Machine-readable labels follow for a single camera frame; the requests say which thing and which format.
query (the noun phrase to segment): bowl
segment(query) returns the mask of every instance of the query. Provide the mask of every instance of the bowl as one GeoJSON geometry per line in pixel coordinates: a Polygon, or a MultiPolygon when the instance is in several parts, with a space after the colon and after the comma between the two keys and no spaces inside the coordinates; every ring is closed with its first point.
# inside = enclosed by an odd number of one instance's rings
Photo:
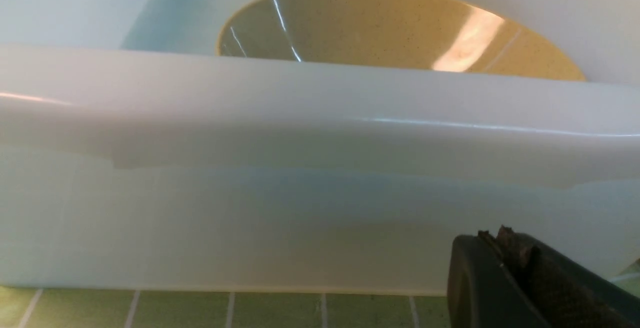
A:
{"type": "Polygon", "coordinates": [[[218,36],[224,56],[585,80],[553,43],[460,0],[256,0],[218,36]]]}

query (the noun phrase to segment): bathtub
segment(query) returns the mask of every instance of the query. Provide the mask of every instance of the bathtub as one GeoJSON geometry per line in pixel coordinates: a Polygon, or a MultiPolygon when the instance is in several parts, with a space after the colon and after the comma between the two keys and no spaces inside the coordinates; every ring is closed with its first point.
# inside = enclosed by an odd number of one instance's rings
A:
{"type": "Polygon", "coordinates": [[[0,284],[443,294],[501,224],[640,257],[633,0],[469,0],[589,83],[212,57],[247,1],[0,0],[0,284]]]}

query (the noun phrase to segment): green tile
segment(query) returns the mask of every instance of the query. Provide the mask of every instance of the green tile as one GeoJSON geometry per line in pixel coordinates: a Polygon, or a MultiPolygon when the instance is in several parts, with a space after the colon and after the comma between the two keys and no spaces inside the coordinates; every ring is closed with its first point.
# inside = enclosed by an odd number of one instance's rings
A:
{"type": "Polygon", "coordinates": [[[640,273],[640,261],[635,261],[632,265],[627,267],[627,269],[622,271],[621,275],[630,273],[640,273]]]}
{"type": "Polygon", "coordinates": [[[320,294],[237,293],[233,328],[320,328],[320,294]]]}
{"type": "Polygon", "coordinates": [[[615,283],[618,287],[640,298],[640,277],[615,283]]]}
{"type": "Polygon", "coordinates": [[[44,290],[27,328],[122,328],[133,291],[44,290]]]}
{"type": "Polygon", "coordinates": [[[34,289],[0,287],[0,327],[17,327],[35,293],[34,289]]]}
{"type": "Polygon", "coordinates": [[[133,328],[224,328],[228,293],[142,292],[133,328]]]}
{"type": "Polygon", "coordinates": [[[444,297],[414,297],[421,328],[448,328],[449,310],[444,297]]]}
{"type": "Polygon", "coordinates": [[[329,294],[326,305],[331,328],[414,328],[406,296],[329,294]]]}

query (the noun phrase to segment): grout line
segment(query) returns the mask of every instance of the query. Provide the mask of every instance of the grout line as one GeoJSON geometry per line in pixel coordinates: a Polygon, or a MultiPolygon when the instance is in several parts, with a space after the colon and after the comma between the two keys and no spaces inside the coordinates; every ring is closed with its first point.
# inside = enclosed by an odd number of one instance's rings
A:
{"type": "Polygon", "coordinates": [[[413,328],[420,328],[420,317],[418,317],[418,309],[416,309],[416,301],[413,296],[409,296],[409,307],[411,307],[411,318],[413,319],[413,328]]]}
{"type": "Polygon", "coordinates": [[[133,325],[133,317],[136,315],[136,309],[138,307],[138,301],[140,300],[140,290],[135,291],[131,305],[128,307],[128,315],[126,315],[126,322],[124,328],[131,328],[133,325]]]}
{"type": "Polygon", "coordinates": [[[231,325],[234,323],[234,306],[236,305],[236,294],[235,292],[229,293],[229,305],[226,306],[226,323],[224,324],[224,328],[231,328],[231,325]]]}
{"type": "Polygon", "coordinates": [[[39,289],[33,295],[33,298],[29,302],[29,306],[27,307],[27,310],[24,312],[22,319],[20,319],[18,328],[25,328],[27,326],[27,323],[29,322],[29,319],[32,317],[32,313],[34,312],[34,309],[36,308],[36,305],[38,304],[38,300],[42,296],[43,291],[44,291],[43,289],[39,289]]]}
{"type": "Polygon", "coordinates": [[[611,278],[609,280],[609,282],[615,283],[615,282],[620,282],[620,281],[633,280],[633,278],[638,278],[638,277],[640,277],[640,272],[628,273],[628,274],[623,274],[623,275],[618,276],[618,277],[611,278]]]}
{"type": "Polygon", "coordinates": [[[327,295],[320,295],[320,312],[322,314],[322,328],[329,326],[329,311],[327,310],[327,295]]]}

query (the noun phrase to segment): bowl rim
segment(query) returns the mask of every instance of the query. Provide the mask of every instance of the bowl rim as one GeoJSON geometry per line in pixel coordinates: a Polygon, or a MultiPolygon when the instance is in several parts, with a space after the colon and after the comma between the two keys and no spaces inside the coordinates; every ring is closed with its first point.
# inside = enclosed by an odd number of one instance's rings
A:
{"type": "MultiPolygon", "coordinates": [[[[224,24],[222,25],[222,27],[220,28],[220,31],[218,32],[217,35],[217,39],[215,40],[215,55],[216,56],[223,56],[220,50],[220,44],[221,44],[221,39],[222,39],[222,35],[229,29],[229,26],[231,25],[231,21],[233,21],[234,18],[236,18],[237,16],[239,16],[240,14],[242,14],[243,12],[245,12],[248,8],[250,8],[251,6],[255,5],[258,2],[262,2],[263,0],[251,0],[248,3],[245,3],[245,5],[243,5],[242,7],[240,7],[239,9],[235,10],[233,12],[233,14],[231,16],[229,16],[226,21],[224,21],[224,24]]],[[[582,76],[582,80],[586,81],[587,79],[585,78],[585,73],[583,73],[582,69],[576,64],[576,62],[574,62],[574,60],[569,57],[569,55],[567,55],[567,53],[560,49],[557,44],[555,44],[553,41],[551,41],[550,39],[548,39],[546,36],[540,34],[539,32],[532,30],[531,28],[528,28],[528,26],[520,23],[519,21],[516,21],[515,19],[512,19],[508,16],[504,16],[503,14],[499,14],[498,12],[494,12],[490,9],[484,8],[481,5],[476,5],[475,3],[470,3],[467,2],[465,0],[448,0],[450,2],[455,2],[455,3],[459,3],[461,5],[466,5],[468,7],[473,7],[476,9],[481,9],[483,11],[489,12],[491,14],[494,14],[502,19],[505,19],[507,21],[510,21],[512,23],[517,24],[522,30],[526,30],[531,34],[534,34],[536,36],[538,36],[541,39],[544,39],[545,41],[547,41],[549,44],[551,44],[553,47],[555,47],[562,55],[564,55],[564,57],[566,57],[579,71],[579,73],[582,76]]]]}

